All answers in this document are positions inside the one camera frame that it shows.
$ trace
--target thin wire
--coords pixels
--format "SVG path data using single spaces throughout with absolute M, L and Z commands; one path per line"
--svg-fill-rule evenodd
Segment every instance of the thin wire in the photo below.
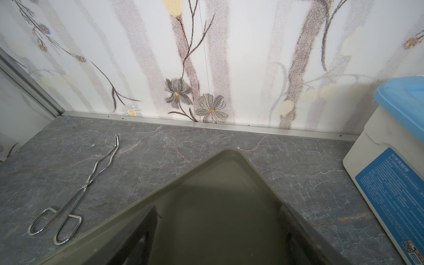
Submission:
M 200 0 L 199 0 L 199 14 L 200 14 L 200 26 L 202 28 L 202 34 L 203 34 L 204 32 L 203 32 L 203 27 L 202 27 L 203 22 L 202 22 L 202 12 L 201 12 L 201 8 L 200 8 Z M 203 42 L 203 51 L 205 52 L 206 77 L 208 78 L 208 91 L 209 91 L 209 94 L 210 94 L 211 93 L 211 89 L 210 89 L 210 86 L 209 86 L 209 73 L 208 73 L 208 62 L 206 60 L 205 42 Z

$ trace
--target gray flower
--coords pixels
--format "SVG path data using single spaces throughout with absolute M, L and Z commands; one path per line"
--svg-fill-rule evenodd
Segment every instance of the gray flower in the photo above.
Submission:
M 172 93 L 165 101 L 171 103 L 173 108 L 179 109 L 180 102 L 187 105 L 192 104 L 187 96 L 191 92 L 191 87 L 182 78 L 174 78 L 171 81 L 167 78 L 165 90 Z
M 220 111 L 225 108 L 224 97 L 219 95 L 215 99 L 211 94 L 203 94 L 198 100 L 201 109 L 196 110 L 196 114 L 203 117 L 204 123 L 224 123 L 228 114 Z

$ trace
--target blue lid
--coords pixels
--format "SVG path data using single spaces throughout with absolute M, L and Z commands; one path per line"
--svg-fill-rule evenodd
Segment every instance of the blue lid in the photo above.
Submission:
M 374 98 L 406 129 L 424 142 L 424 77 L 389 80 L 379 85 Z

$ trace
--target tree trunk pattern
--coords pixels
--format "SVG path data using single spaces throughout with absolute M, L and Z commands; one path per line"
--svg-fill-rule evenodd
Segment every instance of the tree trunk pattern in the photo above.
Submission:
M 309 62 L 314 41 L 324 24 L 326 16 L 328 16 L 327 2 L 324 0 L 321 2 L 312 1 L 296 44 L 288 74 L 289 87 L 285 101 L 290 100 L 293 103 L 293 108 L 286 115 L 280 116 L 280 128 L 290 129 L 292 122 L 296 119 L 296 105 L 303 90 L 303 75 Z
M 172 24 L 172 30 L 174 31 L 174 37 L 175 42 L 177 44 L 178 53 L 181 58 L 181 62 L 184 61 L 184 58 L 187 55 L 188 47 L 186 43 L 186 36 L 181 27 L 183 27 L 182 18 L 179 17 L 173 17 L 171 16 L 171 24 Z M 198 109 L 198 98 L 200 97 L 200 84 L 199 80 L 197 79 L 197 73 L 194 69 L 193 63 L 191 62 L 190 56 L 186 59 L 184 63 L 184 70 L 187 74 L 188 79 L 190 80 L 190 86 L 192 89 L 192 95 L 193 95 L 193 105 L 194 109 Z
M 55 29 L 55 33 L 59 36 L 59 38 L 62 40 L 62 43 L 64 46 L 68 47 L 68 50 L 72 53 L 82 55 L 82 51 L 79 48 L 79 46 L 75 43 L 74 39 L 71 37 L 71 35 L 66 30 L 66 27 L 63 25 L 62 21 L 60 20 L 58 14 L 51 6 L 50 2 L 48 0 L 39 0 L 38 5 L 40 6 L 40 9 L 44 12 L 46 15 L 46 18 L 51 25 Z M 112 99 L 109 97 L 109 93 L 106 92 L 106 88 L 103 86 L 102 82 L 100 81 L 99 77 L 94 72 L 94 69 L 88 64 L 88 63 L 80 63 L 81 68 L 84 70 L 84 72 L 87 74 L 89 80 L 91 81 L 94 89 L 100 96 L 100 99 L 103 101 L 103 104 L 105 106 L 105 109 L 109 112 L 113 112 L 113 102 Z
M 210 22 L 215 15 L 212 26 L 207 34 L 207 49 L 209 66 L 214 87 L 213 94 L 224 97 L 228 114 L 227 123 L 234 123 L 234 109 L 231 97 L 231 81 L 227 61 L 229 37 L 229 1 L 206 0 L 206 17 Z
M 141 14 L 133 0 L 110 0 L 115 15 L 125 30 L 134 57 L 147 78 L 150 96 L 160 118 L 169 118 L 172 111 L 165 98 L 169 97 L 165 91 L 165 79 L 150 47 L 147 32 Z
M 265 72 L 265 80 L 261 93 L 261 110 L 259 120 L 268 120 L 271 105 L 272 89 L 280 66 L 276 64 L 280 61 L 283 49 L 283 30 L 286 25 L 288 15 L 291 11 L 294 0 L 278 0 L 275 10 L 274 24 L 271 31 L 270 47 L 268 53 L 268 64 Z
M 350 2 L 350 10 L 348 18 L 346 21 L 345 29 L 343 36 L 340 40 L 339 46 L 337 47 L 336 55 L 329 65 L 328 74 L 333 76 L 334 79 L 326 78 L 324 79 L 318 90 L 321 91 L 324 87 L 330 85 L 331 83 L 336 83 L 339 75 L 342 75 L 350 62 L 350 56 L 344 56 L 341 54 L 341 50 L 345 40 L 355 32 L 355 30 L 364 25 L 365 21 L 371 12 L 371 8 L 374 5 L 374 0 L 355 0 Z M 311 107 L 309 108 L 305 129 L 308 131 L 316 131 L 318 123 L 321 119 L 321 115 L 324 111 L 327 100 L 318 97 L 314 102 L 312 102 Z

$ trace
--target blue label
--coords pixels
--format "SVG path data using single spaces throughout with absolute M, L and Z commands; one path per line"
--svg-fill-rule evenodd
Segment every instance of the blue label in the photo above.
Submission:
M 423 265 L 424 181 L 392 148 L 355 179 L 411 264 Z

